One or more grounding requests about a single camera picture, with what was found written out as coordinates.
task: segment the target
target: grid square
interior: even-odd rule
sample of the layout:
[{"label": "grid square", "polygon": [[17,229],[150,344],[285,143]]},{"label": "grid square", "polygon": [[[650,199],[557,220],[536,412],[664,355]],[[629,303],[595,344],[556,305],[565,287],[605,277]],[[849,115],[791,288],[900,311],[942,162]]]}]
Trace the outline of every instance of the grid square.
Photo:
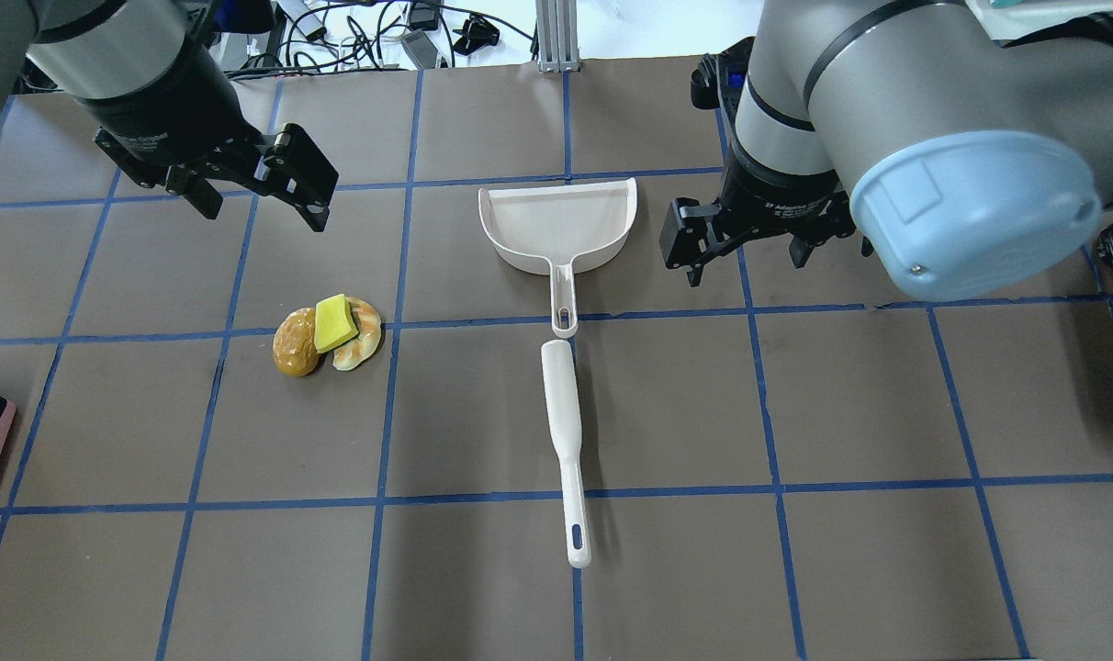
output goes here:
[{"label": "grid square", "polygon": [[573,658],[555,501],[385,510],[373,661]]},{"label": "grid square", "polygon": [[861,235],[830,239],[814,250],[806,268],[792,267],[789,239],[786,235],[745,244],[748,284],[758,307],[870,306],[908,300],[909,297],[887,276],[877,256],[864,258],[859,254]]},{"label": "grid square", "polygon": [[402,332],[387,493],[560,489],[540,373],[551,338],[535,323]]},{"label": "grid square", "polygon": [[184,200],[112,205],[72,333],[220,331],[249,205],[230,197],[216,221]]},{"label": "grid square", "polygon": [[[912,296],[900,292],[892,282],[877,256],[864,258],[859,254],[861,234],[830,239],[814,250],[806,268],[799,269],[792,267],[789,259],[789,239],[787,235],[745,244],[748,279],[758,306],[883,306],[912,300]],[[1080,296],[1094,293],[1096,286],[1091,267],[1081,251],[1074,251],[1040,275],[981,297]]]},{"label": "grid square", "polygon": [[775,497],[590,501],[587,659],[792,659]]},{"label": "grid square", "polygon": [[577,276],[578,313],[745,307],[736,258],[712,260],[703,270],[702,284],[690,287],[684,270],[670,270],[663,265],[659,248],[671,199],[695,197],[710,201],[719,191],[719,175],[638,177],[638,214],[627,244],[610,263]]},{"label": "grid square", "polygon": [[53,358],[53,346],[0,346],[0,395],[17,407],[0,457],[0,505],[6,505],[10,497],[22,447],[30,435],[30,423]]},{"label": "grid square", "polygon": [[0,553],[0,659],[152,659],[183,519],[10,519]]},{"label": "grid square", "polygon": [[425,71],[414,179],[564,171],[560,76],[534,63]]},{"label": "grid square", "polygon": [[12,97],[0,144],[0,203],[99,199],[116,164],[91,141],[99,122],[66,93]]},{"label": "grid square", "polygon": [[415,92],[417,75],[410,71],[292,79],[283,83],[276,127],[293,121],[307,129],[339,185],[404,181]]},{"label": "grid square", "polygon": [[973,490],[790,494],[786,506],[810,659],[1017,657]]},{"label": "grid square", "polygon": [[272,328],[288,313],[341,292],[392,322],[401,268],[405,191],[341,191],[316,234],[277,200],[259,200],[234,326]]},{"label": "grid square", "polygon": [[[238,106],[243,110],[243,118],[255,129],[267,134],[270,126],[270,110],[275,107],[275,90],[278,87],[278,79],[259,80],[232,80],[234,92],[238,93]],[[210,180],[213,187],[218,191],[242,191],[237,184],[228,181]],[[145,197],[145,196],[167,196],[164,186],[155,188],[140,188],[127,176],[121,176],[116,186],[116,197]]]},{"label": "grid square", "polygon": [[577,364],[587,489],[770,482],[743,315],[587,323]]},{"label": "grid square", "polygon": [[17,503],[186,501],[218,349],[217,339],[65,347]]},{"label": "grid square", "polygon": [[937,309],[982,475],[1113,472],[1103,304]]},{"label": "grid square", "polygon": [[1113,661],[1113,485],[986,494],[1032,652]]},{"label": "grid square", "polygon": [[358,659],[372,507],[199,512],[166,659]]},{"label": "grid square", "polygon": [[786,482],[968,477],[922,309],[757,317]]},{"label": "grid square", "polygon": [[0,209],[0,338],[62,332],[100,209]]},{"label": "grid square", "polygon": [[387,347],[352,372],[304,379],[270,361],[270,336],[235,338],[201,470],[204,501],[376,495]]},{"label": "grid square", "polygon": [[480,224],[480,186],[414,189],[402,318],[532,315],[549,315],[549,279],[509,266],[492,247]]},{"label": "grid square", "polygon": [[716,114],[690,103],[688,82],[699,61],[698,55],[583,61],[569,76],[574,171],[723,164]]}]

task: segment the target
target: black device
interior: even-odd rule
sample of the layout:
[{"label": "black device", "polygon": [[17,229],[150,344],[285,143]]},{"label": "black device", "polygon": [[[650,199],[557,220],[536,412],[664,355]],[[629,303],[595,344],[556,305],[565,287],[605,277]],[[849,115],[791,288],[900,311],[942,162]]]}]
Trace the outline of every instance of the black device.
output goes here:
[{"label": "black device", "polygon": [[454,33],[460,36],[460,40],[454,42],[454,51],[461,56],[499,43],[499,28],[481,13],[472,13],[464,21],[463,29],[456,29]]},{"label": "black device", "polygon": [[432,29],[439,29],[439,14],[442,9],[435,8],[434,4],[425,2],[415,2],[410,4],[410,11],[406,12],[406,24],[410,29],[421,29],[430,32]]},{"label": "black device", "polygon": [[328,30],[324,27],[324,22],[316,17],[316,13],[307,12],[308,7],[304,3],[304,0],[276,1],[278,1],[283,12],[287,13],[287,18],[293,21],[299,21],[295,27],[308,41],[319,41],[327,37]]},{"label": "black device", "polygon": [[439,49],[421,29],[413,29],[403,34],[402,48],[418,70],[432,70],[439,66]]}]

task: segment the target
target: white dustpan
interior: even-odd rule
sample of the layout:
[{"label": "white dustpan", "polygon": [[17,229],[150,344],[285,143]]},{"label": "white dustpan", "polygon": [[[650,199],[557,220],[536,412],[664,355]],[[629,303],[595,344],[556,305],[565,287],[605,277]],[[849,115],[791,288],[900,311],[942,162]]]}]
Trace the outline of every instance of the white dustpan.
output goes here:
[{"label": "white dustpan", "polygon": [[480,189],[486,237],[508,264],[549,276],[553,333],[577,333],[573,274],[614,258],[633,225],[633,179],[545,188]]}]

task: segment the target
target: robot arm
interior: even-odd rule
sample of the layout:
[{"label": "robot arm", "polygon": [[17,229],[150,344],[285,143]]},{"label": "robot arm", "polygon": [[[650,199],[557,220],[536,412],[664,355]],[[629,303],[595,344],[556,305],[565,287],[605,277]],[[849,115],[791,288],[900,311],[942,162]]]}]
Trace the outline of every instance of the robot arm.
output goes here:
[{"label": "robot arm", "polygon": [[998,47],[963,0],[766,0],[747,41],[692,79],[732,136],[715,204],[661,235],[692,286],[749,239],[795,235],[800,267],[858,226],[910,296],[979,296],[1113,207],[1113,13]]},{"label": "robot arm", "polygon": [[216,218],[208,180],[233,181],[324,230],[337,171],[299,126],[263,135],[243,118],[171,0],[0,2],[0,106],[23,56],[97,118],[96,144],[134,182]]}]

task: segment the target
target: blue tape grid line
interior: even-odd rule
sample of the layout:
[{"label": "blue tape grid line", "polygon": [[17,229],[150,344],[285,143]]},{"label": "blue tape grid line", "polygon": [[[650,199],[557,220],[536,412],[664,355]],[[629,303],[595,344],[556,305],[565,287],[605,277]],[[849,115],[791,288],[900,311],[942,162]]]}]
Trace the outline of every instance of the blue tape grid line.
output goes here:
[{"label": "blue tape grid line", "polygon": [[[425,72],[417,72],[417,87],[414,89],[413,125],[410,129],[410,165],[406,167],[406,181],[413,182],[414,168],[417,166],[417,130],[422,120],[422,89]],[[397,267],[397,298],[393,310],[393,334],[390,339],[390,376],[385,388],[385,426],[381,432],[381,467],[376,476],[376,500],[373,507],[373,537],[368,549],[368,584],[365,591],[365,620],[362,629],[362,648],[359,657],[368,661],[373,653],[373,618],[376,611],[376,579],[381,568],[381,531],[385,522],[385,489],[390,476],[390,441],[393,435],[393,401],[396,396],[397,356],[402,346],[402,313],[405,309],[406,267],[410,256],[410,220],[413,215],[413,186],[406,185],[404,215],[402,215],[402,256]]]},{"label": "blue tape grid line", "polygon": [[789,522],[785,507],[785,489],[780,484],[780,466],[776,456],[776,441],[774,436],[774,418],[769,415],[768,388],[765,382],[765,361],[761,355],[761,339],[757,328],[757,306],[754,304],[754,289],[748,279],[748,264],[745,258],[745,248],[737,249],[738,266],[740,266],[740,285],[745,289],[745,306],[748,315],[748,336],[754,352],[754,371],[757,372],[758,399],[761,403],[761,422],[765,427],[765,448],[768,455],[769,475],[774,479],[774,494],[776,497],[776,517],[778,517],[778,535],[780,540],[780,564],[785,571],[786,594],[789,599],[789,619],[792,622],[792,642],[796,645],[797,658],[805,661],[806,634],[802,621],[800,620],[800,600],[797,598],[797,580],[795,568],[792,568],[792,545],[789,543]]},{"label": "blue tape grid line", "polygon": [[[1097,485],[1113,484],[1113,473],[1076,473],[1070,475],[1009,475],[981,477],[986,489],[992,486],[1024,485]],[[780,485],[695,485],[695,486],[629,486],[628,489],[585,490],[590,500],[619,500],[629,497],[692,497],[726,495],[762,495],[780,491],[786,494],[889,492],[918,490],[972,490],[976,481],[972,477],[947,477],[938,480],[881,480],[865,482],[796,482]],[[520,502],[560,500],[559,491],[540,492],[486,492],[464,494],[386,495],[385,506],[431,506],[455,505],[476,502]],[[95,503],[95,505],[21,505],[0,506],[0,516],[45,516],[60,514],[128,514],[152,512],[185,512],[191,507],[196,512],[236,512],[254,510],[322,510],[335,506],[375,506],[372,496],[322,497],[295,500],[229,500],[188,502],[124,502]]]},{"label": "blue tape grid line", "polygon": [[[481,179],[437,179],[431,181],[387,181],[381,184],[343,184],[335,191],[384,191],[390,188],[439,188],[443,186],[486,186],[492,184],[533,184],[543,181],[574,181],[579,179],[627,179],[631,176],[719,175],[721,167],[683,167],[661,169],[618,169],[603,171],[570,171],[540,176],[489,176]],[[247,197],[250,191],[221,191],[223,197]],[[135,205],[177,200],[174,196],[114,197],[112,205]],[[29,209],[39,207],[75,207],[108,204],[106,197],[81,197],[75,200],[0,201],[0,209]]]},{"label": "blue tape grid line", "polygon": [[[268,130],[275,129],[276,119],[279,116],[279,100],[283,99],[283,80],[276,83],[275,99],[270,101],[270,121],[267,122]],[[226,356],[229,353],[230,331],[234,329],[234,314],[238,310],[238,295],[243,285],[243,273],[246,272],[246,255],[250,248],[250,237],[255,230],[255,215],[258,214],[259,198],[250,196],[250,209],[246,215],[246,229],[243,230],[243,244],[238,251],[238,267],[234,272],[234,287],[229,290],[229,303],[226,306],[226,325],[223,329],[221,348],[218,353],[218,365],[213,372],[213,384],[209,385],[209,402],[205,411],[205,422],[201,426],[201,440],[198,444],[196,460],[193,461],[193,479],[190,481],[190,494],[186,503],[186,520],[181,524],[181,534],[177,543],[177,560],[174,563],[174,574],[169,583],[169,596],[166,598],[166,613],[160,621],[160,637],[157,640],[157,661],[164,661],[166,650],[169,648],[169,632],[174,622],[174,611],[177,606],[177,593],[180,590],[181,575],[186,569],[186,553],[188,551],[188,539],[193,530],[193,514],[196,513],[198,493],[201,489],[201,474],[205,470],[205,455],[209,447],[209,433],[213,431],[213,415],[218,406],[218,393],[221,391],[221,377],[226,367]]]},{"label": "blue tape grid line", "polygon": [[[274,106],[272,106],[270,126],[275,126],[276,115],[278,114],[279,100],[280,100],[280,87],[283,82],[279,82],[276,87],[276,96]],[[248,510],[296,510],[296,507],[321,507],[321,506],[374,506],[375,507],[375,527],[373,527],[373,543],[371,550],[371,562],[370,562],[370,576],[368,576],[368,589],[366,593],[366,611],[365,611],[365,622],[363,632],[363,659],[367,660],[371,655],[372,649],[372,624],[373,614],[375,614],[375,595],[376,595],[376,576],[377,576],[377,565],[380,565],[381,559],[381,523],[384,519],[384,507],[385,506],[427,506],[437,505],[439,503],[472,503],[472,502],[510,502],[510,501],[532,501],[532,500],[560,500],[560,492],[494,492],[494,493],[476,493],[476,494],[439,494],[439,495],[418,495],[418,496],[386,496],[385,486],[387,481],[388,471],[388,451],[390,451],[390,438],[391,438],[391,427],[392,427],[392,413],[393,413],[393,398],[394,393],[396,393],[396,361],[398,344],[401,343],[401,331],[402,329],[415,329],[415,328],[447,328],[447,327],[463,327],[463,326],[495,326],[495,325],[512,325],[512,323],[549,323],[548,317],[498,317],[498,318],[470,318],[470,319],[444,319],[443,322],[410,322],[406,323],[402,319],[402,307],[404,307],[404,296],[405,296],[405,276],[407,266],[407,250],[408,250],[408,238],[410,238],[410,217],[412,210],[412,194],[414,188],[418,187],[439,187],[439,186],[469,186],[469,185],[489,185],[489,184],[513,184],[513,182],[543,182],[543,181],[564,181],[570,182],[572,180],[579,179],[608,179],[608,177],[629,177],[629,176],[684,176],[684,175],[715,175],[715,172],[722,171],[721,167],[702,167],[702,168],[669,168],[669,169],[648,169],[648,170],[611,170],[611,171],[592,171],[592,172],[573,172],[572,171],[572,127],[570,127],[570,95],[569,95],[569,75],[565,72],[562,75],[562,108],[564,109],[564,172],[562,175],[551,175],[551,176],[503,176],[503,177],[486,177],[486,179],[453,179],[453,180],[433,180],[433,181],[415,181],[413,179],[413,168],[415,162],[415,155],[417,155],[417,125],[418,118],[421,118],[421,103],[422,103],[422,88],[423,88],[423,75],[420,71],[417,76],[417,90],[415,91],[414,101],[414,119],[413,129],[411,134],[411,154],[410,154],[410,166],[407,171],[407,177],[404,182],[386,182],[386,184],[364,184],[364,185],[345,185],[338,186],[338,191],[367,191],[367,189],[388,189],[388,188],[404,188],[406,191],[405,201],[405,213],[402,219],[402,264],[401,270],[398,270],[398,282],[397,282],[397,300],[396,300],[396,313],[394,313],[394,322],[388,323],[386,328],[392,331],[392,342],[391,342],[391,365],[390,365],[390,377],[387,386],[386,396],[386,416],[385,416],[385,430],[383,433],[383,446],[381,446],[381,473],[380,481],[377,481],[377,495],[376,497],[343,497],[343,499],[308,499],[308,500],[272,500],[272,501],[216,501],[216,502],[199,502],[197,495],[199,492],[201,470],[204,465],[205,451],[207,451],[207,443],[209,431],[211,431],[213,425],[213,414],[215,413],[217,405],[218,391],[220,388],[220,379],[223,374],[223,368],[225,365],[226,355],[228,355],[228,344],[230,338],[237,338],[237,336],[250,336],[250,335],[270,335],[275,332],[275,328],[246,328],[246,329],[234,329],[234,310],[237,307],[237,298],[239,288],[242,285],[243,272],[246,264],[247,250],[249,250],[249,239],[252,235],[252,229],[254,229],[255,214],[258,208],[258,197],[254,197],[250,204],[249,217],[247,218],[246,229],[244,231],[243,246],[239,255],[238,270],[236,272],[236,277],[234,277],[234,289],[230,294],[230,302],[228,305],[228,320],[223,331],[211,331],[203,333],[178,333],[178,334],[132,334],[132,335],[70,335],[70,327],[73,324],[73,318],[78,309],[79,302],[81,300],[83,286],[87,284],[87,276],[89,276],[91,264],[95,259],[96,249],[102,235],[102,229],[107,223],[108,214],[110,213],[112,205],[119,204],[134,204],[134,203],[150,203],[150,201],[162,201],[171,200],[174,197],[170,196],[150,196],[150,197],[116,197],[116,187],[119,179],[119,174],[112,178],[112,184],[108,188],[108,194],[102,199],[81,199],[81,200],[59,200],[59,201],[2,201],[0,204],[0,209],[7,208],[39,208],[39,207],[53,207],[53,206],[80,206],[80,205],[100,205],[102,206],[102,211],[100,213],[100,218],[96,227],[96,231],[92,237],[91,246],[89,253],[87,253],[86,263],[83,263],[81,269],[81,276],[79,276],[79,284],[76,288],[75,296],[72,298],[72,304],[68,313],[68,317],[65,320],[65,327],[62,328],[62,334],[60,336],[43,336],[42,338],[0,338],[0,346],[4,344],[56,344],[56,353],[51,363],[48,377],[41,391],[39,405],[35,411],[35,415],[31,420],[30,433],[27,437],[27,443],[23,445],[22,455],[20,455],[19,467],[17,468],[17,474],[14,476],[13,485],[7,499],[7,505],[0,506],[0,547],[2,544],[2,536],[7,530],[10,517],[12,516],[24,516],[24,515],[53,515],[53,514],[81,514],[81,513],[150,513],[150,512],[176,512],[186,513],[186,522],[183,524],[183,532],[178,543],[178,555],[175,564],[174,580],[170,582],[170,594],[169,600],[166,602],[166,618],[161,622],[160,639],[158,642],[158,653],[157,658],[162,659],[164,653],[167,648],[167,637],[169,637],[170,619],[171,612],[176,606],[177,591],[179,590],[180,576],[184,568],[184,558],[186,558],[186,546],[188,540],[188,533],[191,531],[191,516],[195,512],[220,512],[220,511],[248,511]],[[7,103],[4,114],[8,114],[12,107],[12,99]],[[719,134],[720,146],[723,155],[727,155],[727,139],[725,135],[725,127],[722,117],[720,116],[720,110],[717,110],[717,132]],[[249,191],[230,191],[226,193],[229,197],[242,197],[250,196]],[[933,328],[934,338],[936,342],[937,352],[939,359],[942,359],[942,366],[944,372],[944,377],[946,377],[947,388],[949,389],[951,398],[954,406],[954,413],[957,418],[957,424],[961,431],[961,436],[963,436],[963,445],[965,455],[968,460],[968,468],[971,470],[971,477],[968,479],[947,479],[947,480],[909,480],[909,481],[867,481],[867,482],[824,482],[824,484],[782,484],[779,477],[779,466],[776,462],[775,452],[775,440],[774,434],[771,434],[771,420],[769,417],[767,407],[767,391],[765,386],[765,375],[764,365],[761,361],[761,355],[759,355],[759,336],[757,331],[757,317],[762,314],[789,314],[789,313],[839,313],[839,310],[864,310],[868,309],[868,306],[861,304],[849,304],[849,305],[812,305],[812,306],[777,306],[777,307],[757,307],[754,305],[754,299],[751,298],[750,284],[748,279],[748,269],[746,264],[746,258],[743,250],[738,251],[738,263],[740,264],[741,272],[741,284],[745,289],[746,307],[745,308],[717,308],[717,309],[690,309],[690,310],[649,310],[649,312],[632,312],[623,314],[585,314],[582,315],[582,322],[610,322],[610,319],[618,318],[661,318],[661,317],[721,317],[722,315],[742,315],[747,314],[749,322],[749,335],[751,339],[751,348],[754,348],[754,367],[758,373],[758,391],[759,399],[761,401],[761,413],[762,422],[766,430],[766,451],[769,456],[770,474],[774,476],[774,482],[769,485],[700,485],[700,486],[676,486],[674,489],[628,489],[628,490],[589,490],[585,493],[587,497],[590,499],[624,499],[624,497],[674,497],[674,496],[706,496],[706,495],[745,495],[745,494],[775,494],[776,502],[778,502],[778,523],[779,523],[779,536],[780,546],[782,547],[782,560],[786,574],[786,584],[789,596],[790,615],[792,620],[792,627],[795,627],[796,637],[796,648],[799,658],[806,658],[805,650],[805,637],[802,622],[800,622],[800,605],[799,599],[797,599],[796,593],[796,578],[795,571],[792,570],[791,562],[791,551],[788,537],[788,522],[785,511],[784,494],[787,493],[830,493],[830,492],[858,492],[858,491],[890,491],[890,490],[927,490],[927,489],[974,489],[977,499],[979,499],[979,507],[982,511],[982,519],[984,519],[986,536],[989,540],[989,549],[994,555],[995,568],[997,569],[998,581],[1001,582],[1001,589],[1003,598],[1005,598],[1006,610],[1009,612],[1011,625],[1014,628],[1015,640],[1017,641],[1020,653],[1022,657],[1030,657],[1030,649],[1027,649],[1026,638],[1024,638],[1024,632],[1022,631],[1020,618],[1017,614],[1016,603],[1014,602],[1013,590],[1011,590],[1008,576],[1005,572],[1005,561],[1003,561],[1001,555],[1001,545],[998,544],[996,531],[994,529],[993,519],[989,514],[988,502],[985,500],[984,489],[985,486],[1008,486],[1008,485],[1061,485],[1061,484],[1099,484],[1100,482],[1113,482],[1113,473],[1102,473],[1102,474],[1065,474],[1065,475],[1030,475],[1030,476],[1002,476],[1002,477],[982,477],[979,475],[979,470],[977,470],[976,458],[973,455],[972,441],[968,440],[968,431],[964,423],[964,411],[961,410],[959,399],[955,391],[955,384],[952,377],[952,368],[947,362],[947,351],[944,349],[943,338],[939,335],[938,325],[935,318],[935,309],[943,307],[972,307],[972,306],[1005,306],[1005,305],[1048,305],[1048,304],[1084,304],[1085,302],[1106,302],[1111,304],[1111,296],[1103,290],[1102,284],[1099,279],[1099,273],[1096,267],[1094,267],[1094,259],[1089,250],[1083,250],[1083,255],[1089,260],[1091,270],[1093,270],[1093,276],[1096,277],[1096,284],[1099,288],[1099,294],[1091,294],[1091,296],[1033,296],[1016,298],[1015,300],[1008,300],[1008,298],[975,298],[975,300],[965,302],[893,302],[893,304],[877,306],[884,309],[926,309],[927,317],[929,317],[929,324]],[[216,368],[215,379],[211,384],[211,394],[209,394],[209,403],[207,405],[207,418],[205,418],[205,424],[203,427],[203,435],[198,452],[198,457],[195,462],[195,475],[191,481],[190,497],[187,502],[167,502],[167,503],[105,503],[105,505],[77,505],[77,506],[16,506],[14,500],[17,493],[19,493],[20,482],[22,482],[24,467],[31,455],[33,443],[36,440],[37,431],[39,431],[39,424],[41,414],[43,414],[46,398],[50,393],[53,376],[57,372],[58,365],[60,364],[60,357],[62,348],[67,344],[95,344],[95,343],[157,343],[157,342],[193,342],[193,339],[221,339],[221,351],[218,361],[218,367]],[[578,660],[583,659],[583,614],[582,614],[582,603],[581,603],[581,572],[579,570],[573,570],[572,574],[572,590],[573,590],[573,608],[574,608],[574,651],[575,658]]]},{"label": "blue tape grid line", "polygon": [[[561,71],[561,122],[564,126],[564,184],[572,184],[573,175],[573,114],[570,111],[569,71]],[[569,338],[577,367],[577,338]],[[585,661],[585,605],[581,602],[581,570],[570,568],[573,589],[573,661]]]},{"label": "blue tape grid line", "polygon": [[[947,307],[983,307],[983,306],[1021,306],[1051,304],[1094,304],[1105,302],[1102,294],[1085,294],[1085,296],[1031,296],[1024,298],[975,298],[965,302],[897,302],[876,306],[878,309],[938,309]],[[863,304],[828,304],[804,306],[766,306],[757,307],[754,314],[761,317],[766,314],[806,314],[806,313],[855,313],[868,309]],[[669,318],[669,317],[740,317],[747,314],[746,308],[703,308],[703,309],[669,309],[669,310],[636,310],[619,314],[587,313],[579,315],[582,323],[618,322],[624,318]],[[549,317],[486,317],[486,318],[444,318],[435,322],[392,322],[381,325],[385,331],[410,331],[418,328],[465,328],[472,326],[512,326],[526,323],[549,323]],[[242,338],[249,335],[272,335],[275,327],[266,328],[230,328],[223,331],[203,331],[193,333],[142,333],[129,335],[46,335],[32,338],[0,338],[0,346],[14,344],[116,344],[116,343],[185,343],[195,339]]]},{"label": "blue tape grid line", "polygon": [[[96,250],[99,246],[99,239],[104,234],[104,226],[108,225],[108,214],[111,211],[111,200],[116,196],[116,186],[119,185],[119,170],[116,170],[116,175],[112,176],[111,185],[108,186],[108,197],[104,203],[102,210],[99,213],[99,220],[96,221],[95,234],[91,235],[91,244],[87,247],[87,258],[82,260],[82,268],[79,270],[79,282],[75,285],[75,296],[71,297],[71,306],[66,314],[66,319],[62,319],[62,332],[60,336],[66,336],[71,334],[71,325],[75,322],[75,315],[79,309],[79,302],[82,299],[82,289],[87,285],[87,276],[91,273],[91,264],[96,259]],[[30,455],[33,451],[35,440],[39,435],[39,426],[41,424],[41,417],[43,416],[43,411],[46,410],[46,398],[48,398],[51,386],[55,384],[55,374],[58,372],[58,365],[62,359],[62,348],[66,344],[58,342],[55,347],[55,357],[51,361],[50,368],[46,373],[46,381],[43,382],[43,389],[39,394],[39,405],[35,408],[33,416],[30,420],[30,432],[27,434],[27,443],[22,447],[22,455],[19,457],[19,466],[16,470],[13,476],[13,484],[10,485],[10,493],[7,496],[7,506],[13,507],[13,503],[17,497],[19,497],[19,489],[22,486],[22,480],[24,474],[27,474],[27,465],[30,462]],[[2,520],[0,522],[0,549],[2,547],[2,540],[6,539],[6,530],[9,527],[10,514],[2,514]]]},{"label": "blue tape grid line", "polygon": [[997,582],[1001,583],[1002,596],[1005,598],[1005,610],[1009,614],[1009,623],[1014,629],[1014,640],[1017,643],[1020,655],[1024,659],[1031,657],[1030,645],[1026,644],[1026,633],[1022,629],[1022,619],[1017,614],[1017,603],[1014,602],[1014,591],[1009,585],[1009,575],[1005,572],[1005,560],[1002,558],[1001,543],[997,541],[997,530],[994,527],[993,514],[989,513],[989,500],[985,497],[984,482],[981,481],[981,470],[977,467],[977,457],[973,452],[973,440],[968,437],[968,426],[964,422],[964,410],[961,406],[961,397],[956,392],[956,381],[953,379],[953,367],[947,359],[947,349],[944,347],[944,337],[939,333],[939,323],[936,322],[936,310],[927,309],[927,326],[932,328],[933,342],[936,344],[936,354],[939,357],[939,367],[944,373],[944,385],[947,387],[947,397],[953,403],[953,414],[956,417],[956,427],[961,434],[961,444],[964,447],[964,458],[968,462],[968,475],[972,476],[974,492],[977,496],[977,506],[981,510],[981,520],[985,526],[985,536],[989,540],[989,552],[993,553],[994,568],[997,570]]}]

